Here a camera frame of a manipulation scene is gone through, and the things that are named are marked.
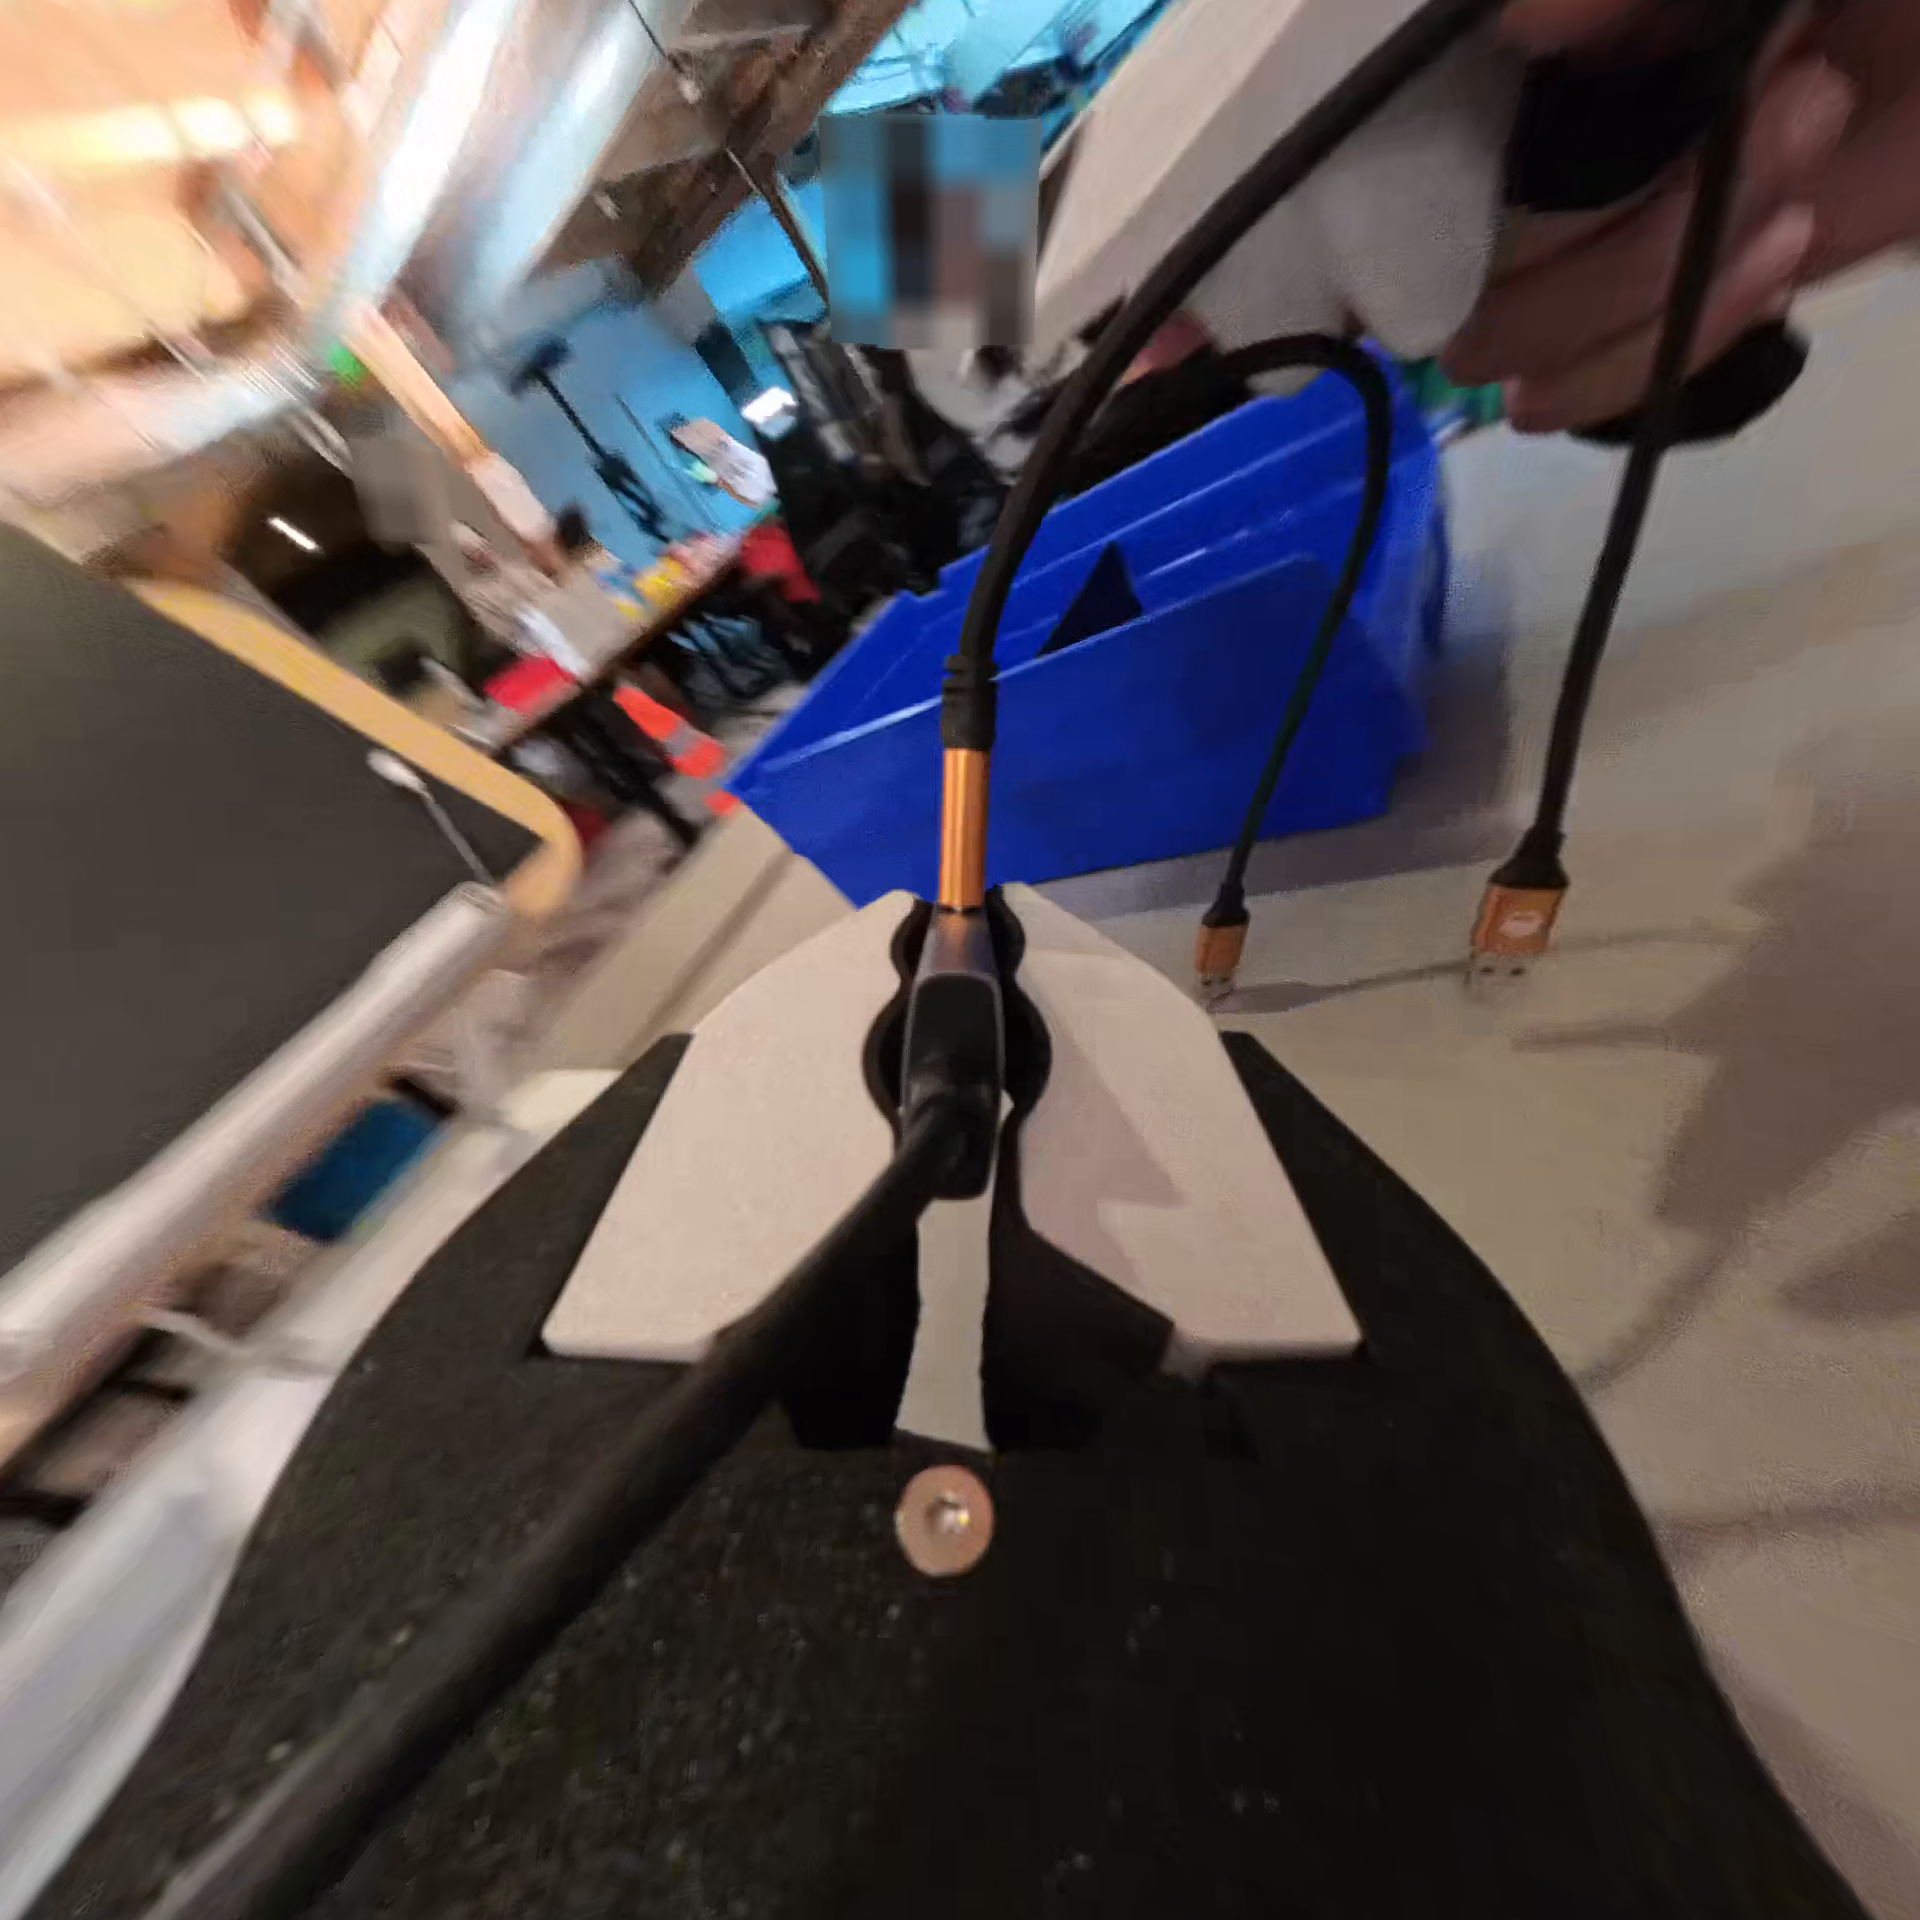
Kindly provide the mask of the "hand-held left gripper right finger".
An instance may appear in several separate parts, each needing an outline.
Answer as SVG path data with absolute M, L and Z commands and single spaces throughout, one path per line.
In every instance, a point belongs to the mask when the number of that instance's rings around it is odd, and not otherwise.
M 1348 1359 L 1338 1282 L 1227 1038 L 1170 978 L 1024 885 L 987 1227 L 994 1452 L 1083 1449 L 1145 1386 Z

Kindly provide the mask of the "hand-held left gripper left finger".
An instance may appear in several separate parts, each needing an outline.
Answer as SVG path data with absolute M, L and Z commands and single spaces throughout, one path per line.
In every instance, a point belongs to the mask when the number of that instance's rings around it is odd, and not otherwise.
M 566 1359 L 692 1364 L 764 1308 L 897 1153 L 872 1052 L 913 894 L 785 950 L 688 1035 L 542 1326 Z

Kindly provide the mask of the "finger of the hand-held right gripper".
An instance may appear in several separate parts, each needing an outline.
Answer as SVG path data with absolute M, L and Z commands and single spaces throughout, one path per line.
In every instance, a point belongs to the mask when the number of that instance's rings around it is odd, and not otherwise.
M 1183 3 L 1050 161 L 1031 346 L 1089 329 L 1411 3 Z M 1395 91 L 1185 299 L 1215 346 L 1358 329 L 1439 354 L 1472 314 L 1504 204 L 1513 52 L 1478 28 Z

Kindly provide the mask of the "thick black cable black plug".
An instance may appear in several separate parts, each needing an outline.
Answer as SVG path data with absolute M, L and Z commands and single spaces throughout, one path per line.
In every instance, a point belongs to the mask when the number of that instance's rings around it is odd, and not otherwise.
M 932 1202 L 985 1183 L 1003 1092 L 1002 969 L 983 907 L 937 907 L 906 1002 L 899 1139 L 851 1211 L 595 1460 L 529 1546 L 425 1628 L 394 1668 L 209 1850 L 152 1918 L 300 1915 L 388 1813 L 513 1691 L 641 1546 L 780 1402 Z

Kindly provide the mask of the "blue plastic bin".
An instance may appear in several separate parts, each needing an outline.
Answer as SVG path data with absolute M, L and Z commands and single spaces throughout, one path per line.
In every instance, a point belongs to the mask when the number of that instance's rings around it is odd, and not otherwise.
M 1386 814 L 1424 749 L 1449 590 L 1439 450 L 1401 373 L 1377 545 L 1263 836 Z M 1348 555 L 1366 414 L 1338 375 L 1260 397 L 1050 513 L 996 639 L 990 882 L 1231 849 Z M 1143 615 L 1036 659 L 1118 545 Z M 932 899 L 944 668 L 983 551 L 902 593 L 729 780 L 854 905 Z

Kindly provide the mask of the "person's right hand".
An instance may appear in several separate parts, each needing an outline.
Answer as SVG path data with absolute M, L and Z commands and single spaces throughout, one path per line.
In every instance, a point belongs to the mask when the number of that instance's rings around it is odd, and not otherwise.
M 1793 5 L 1748 85 L 1739 157 L 1691 375 L 1802 291 L 1915 251 L 1919 5 Z M 1695 201 L 1684 161 L 1618 209 L 1511 215 L 1440 370 L 1499 387 L 1522 435 L 1639 412 Z

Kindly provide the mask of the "blue box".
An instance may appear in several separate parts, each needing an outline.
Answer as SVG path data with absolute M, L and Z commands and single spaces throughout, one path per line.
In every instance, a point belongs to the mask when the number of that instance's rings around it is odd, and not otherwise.
M 266 1219 L 318 1243 L 344 1241 L 436 1141 L 446 1114 L 406 1092 L 360 1111 L 278 1190 Z

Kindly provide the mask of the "orange traffic cone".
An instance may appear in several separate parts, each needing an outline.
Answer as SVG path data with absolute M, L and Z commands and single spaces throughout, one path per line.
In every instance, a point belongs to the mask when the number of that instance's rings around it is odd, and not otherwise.
M 729 757 L 722 745 L 674 707 L 627 681 L 615 683 L 614 702 L 686 780 L 714 781 L 726 775 Z

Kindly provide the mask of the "black divider of blue bin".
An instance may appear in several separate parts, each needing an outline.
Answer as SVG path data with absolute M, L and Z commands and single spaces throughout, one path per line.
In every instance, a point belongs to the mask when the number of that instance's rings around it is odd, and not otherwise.
M 1143 603 L 1122 549 L 1104 545 L 1067 609 L 1048 628 L 1036 659 L 1064 653 L 1083 639 L 1122 628 L 1142 615 Z

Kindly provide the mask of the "wooden work table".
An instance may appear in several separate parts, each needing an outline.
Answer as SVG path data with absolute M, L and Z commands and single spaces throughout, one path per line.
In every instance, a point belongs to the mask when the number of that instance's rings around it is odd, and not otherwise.
M 452 735 L 503 762 L 524 739 L 571 718 L 582 702 L 610 693 L 636 660 L 684 638 L 708 613 L 714 597 L 737 581 L 746 545 L 748 534 L 700 534 L 674 542 L 647 566 L 591 566 L 553 588 L 524 613 L 535 649 L 514 663 L 514 669 L 548 663 L 553 678 L 532 690 L 487 690 L 481 707 L 452 723 Z

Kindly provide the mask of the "silver air duct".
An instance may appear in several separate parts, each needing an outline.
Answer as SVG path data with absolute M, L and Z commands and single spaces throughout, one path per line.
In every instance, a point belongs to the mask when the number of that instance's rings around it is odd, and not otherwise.
M 591 189 L 691 3 L 444 5 L 376 137 L 372 179 L 313 329 L 344 346 L 403 298 L 479 353 Z

